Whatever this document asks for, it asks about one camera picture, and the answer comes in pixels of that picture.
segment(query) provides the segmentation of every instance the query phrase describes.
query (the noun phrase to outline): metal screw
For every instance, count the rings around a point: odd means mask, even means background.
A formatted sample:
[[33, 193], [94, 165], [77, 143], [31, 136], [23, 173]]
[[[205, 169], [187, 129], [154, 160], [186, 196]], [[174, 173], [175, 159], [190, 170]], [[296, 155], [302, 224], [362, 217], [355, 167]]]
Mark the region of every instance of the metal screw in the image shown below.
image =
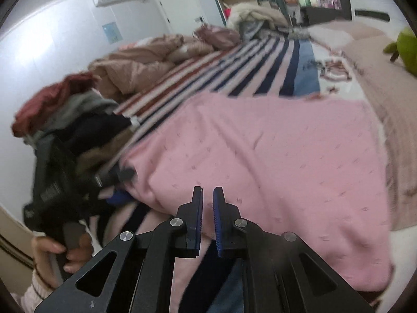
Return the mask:
[[285, 232], [283, 235], [284, 239], [289, 242], [294, 242], [297, 240], [297, 236], [293, 232]]
[[123, 241], [129, 241], [130, 239], [133, 238], [133, 233], [129, 231], [123, 232], [122, 234], [120, 234], [120, 238]]
[[244, 228], [248, 225], [248, 222], [245, 219], [237, 219], [235, 225], [240, 228]]
[[182, 219], [180, 218], [173, 218], [169, 223], [171, 224], [171, 226], [180, 227], [184, 223], [184, 221], [182, 221]]

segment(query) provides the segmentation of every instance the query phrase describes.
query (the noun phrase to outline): door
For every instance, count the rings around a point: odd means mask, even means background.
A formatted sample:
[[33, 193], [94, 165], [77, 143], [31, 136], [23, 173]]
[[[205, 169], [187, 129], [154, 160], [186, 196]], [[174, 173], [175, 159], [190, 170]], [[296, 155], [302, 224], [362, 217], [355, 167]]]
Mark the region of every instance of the door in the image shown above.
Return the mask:
[[32, 237], [32, 232], [15, 221], [0, 204], [0, 279], [11, 293], [21, 296], [32, 280]]
[[158, 0], [173, 33], [192, 35], [204, 23], [198, 0]]

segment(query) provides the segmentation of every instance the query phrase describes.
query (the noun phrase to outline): stuffed toy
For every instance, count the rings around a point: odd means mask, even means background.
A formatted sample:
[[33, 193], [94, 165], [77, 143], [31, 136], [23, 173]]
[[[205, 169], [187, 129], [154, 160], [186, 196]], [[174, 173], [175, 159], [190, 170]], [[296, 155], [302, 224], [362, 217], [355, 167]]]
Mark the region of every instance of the stuffed toy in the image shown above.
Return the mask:
[[396, 43], [390, 43], [385, 47], [384, 53], [393, 54], [391, 62], [401, 57], [405, 68], [417, 76], [417, 37], [411, 28], [405, 28], [398, 35]]

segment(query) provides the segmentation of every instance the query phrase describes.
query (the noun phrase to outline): pink blanket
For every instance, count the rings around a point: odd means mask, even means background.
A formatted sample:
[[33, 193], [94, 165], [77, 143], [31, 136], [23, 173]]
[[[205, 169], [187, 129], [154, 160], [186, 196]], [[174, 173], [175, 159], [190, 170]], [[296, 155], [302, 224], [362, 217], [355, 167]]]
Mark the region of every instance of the pink blanket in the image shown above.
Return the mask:
[[214, 238], [212, 192], [222, 186], [242, 217], [297, 233], [356, 290], [380, 291], [390, 275], [388, 197], [367, 107], [201, 93], [124, 157], [138, 174], [127, 190], [174, 215], [202, 186], [203, 234]]

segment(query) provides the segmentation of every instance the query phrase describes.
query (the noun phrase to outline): blue cloth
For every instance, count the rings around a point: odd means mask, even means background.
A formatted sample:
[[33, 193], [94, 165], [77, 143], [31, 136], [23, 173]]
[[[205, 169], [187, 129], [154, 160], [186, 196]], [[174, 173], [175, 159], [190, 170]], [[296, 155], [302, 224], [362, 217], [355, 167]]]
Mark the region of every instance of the blue cloth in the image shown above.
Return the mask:
[[300, 40], [297, 75], [294, 82], [294, 96], [303, 96], [320, 91], [318, 71], [311, 62], [315, 61], [313, 47], [308, 40]]
[[122, 207], [129, 202], [136, 200], [131, 194], [124, 189], [116, 190], [114, 194], [107, 199], [107, 203], [114, 207]]

